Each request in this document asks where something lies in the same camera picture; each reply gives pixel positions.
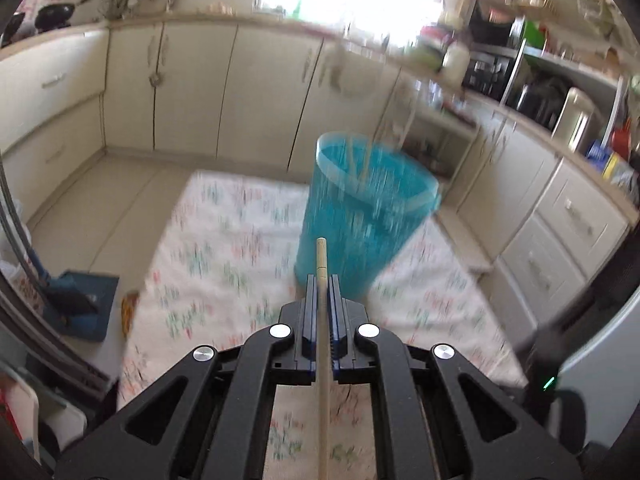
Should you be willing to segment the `blue dustpan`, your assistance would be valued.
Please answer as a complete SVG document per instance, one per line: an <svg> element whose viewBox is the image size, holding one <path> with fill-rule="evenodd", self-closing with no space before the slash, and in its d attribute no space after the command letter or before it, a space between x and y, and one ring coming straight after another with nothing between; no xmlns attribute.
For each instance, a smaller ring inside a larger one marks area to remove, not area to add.
<svg viewBox="0 0 640 480"><path fill-rule="evenodd" d="M43 286L43 318L62 336L104 341L119 277L67 270Z"/></svg>

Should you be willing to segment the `black frying pan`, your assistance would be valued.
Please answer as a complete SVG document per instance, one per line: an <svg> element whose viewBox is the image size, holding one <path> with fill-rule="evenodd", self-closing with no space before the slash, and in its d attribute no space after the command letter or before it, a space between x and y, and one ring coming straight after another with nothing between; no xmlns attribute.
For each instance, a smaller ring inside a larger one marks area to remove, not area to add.
<svg viewBox="0 0 640 480"><path fill-rule="evenodd" d="M42 34L51 30L70 27L70 19L78 6L92 0L77 0L76 2L51 3L43 6L36 14L35 29Z"/></svg>

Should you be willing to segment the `teal perforated plastic basket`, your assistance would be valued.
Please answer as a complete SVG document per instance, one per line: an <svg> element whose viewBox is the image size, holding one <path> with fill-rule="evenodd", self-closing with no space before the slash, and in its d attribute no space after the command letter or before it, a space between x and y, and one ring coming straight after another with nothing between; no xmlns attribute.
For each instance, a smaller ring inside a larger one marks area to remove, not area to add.
<svg viewBox="0 0 640 480"><path fill-rule="evenodd" d="M359 134L322 134L294 266L297 281L303 285L316 272L322 237L342 295L363 297L441 200L437 179L403 152Z"/></svg>

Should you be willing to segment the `floral tablecloth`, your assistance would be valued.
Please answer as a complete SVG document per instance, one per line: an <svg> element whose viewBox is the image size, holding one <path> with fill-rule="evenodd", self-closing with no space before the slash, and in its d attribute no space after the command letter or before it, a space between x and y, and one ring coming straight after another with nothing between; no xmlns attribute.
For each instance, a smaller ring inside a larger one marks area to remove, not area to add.
<svg viewBox="0 0 640 480"><path fill-rule="evenodd" d="M277 322L299 287L294 263L308 191L231 174L193 176L160 239L127 338L119 404L190 350L226 350ZM376 278L370 320L406 344L444 342L494 382L523 385L515 353L476 281L433 220Z"/></svg>

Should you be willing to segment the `white electric kettle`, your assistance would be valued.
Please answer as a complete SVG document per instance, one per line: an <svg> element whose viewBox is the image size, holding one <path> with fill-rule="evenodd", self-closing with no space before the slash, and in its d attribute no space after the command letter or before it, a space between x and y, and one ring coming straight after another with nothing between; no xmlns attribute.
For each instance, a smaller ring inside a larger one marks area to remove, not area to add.
<svg viewBox="0 0 640 480"><path fill-rule="evenodd" d="M600 139L603 118L596 104L582 90L572 87L562 107L551 137L571 152L585 155Z"/></svg>

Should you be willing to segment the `wooden chopstick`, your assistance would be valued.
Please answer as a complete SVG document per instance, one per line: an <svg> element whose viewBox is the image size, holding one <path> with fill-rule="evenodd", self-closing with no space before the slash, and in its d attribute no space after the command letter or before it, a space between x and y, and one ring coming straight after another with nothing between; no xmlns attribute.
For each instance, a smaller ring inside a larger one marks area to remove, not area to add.
<svg viewBox="0 0 640 480"><path fill-rule="evenodd" d="M328 480L330 447L330 407L331 407L331 344L328 313L328 258L326 239L319 237L316 243L317 285L318 285L318 342L317 342L317 382L318 382L318 478Z"/></svg>

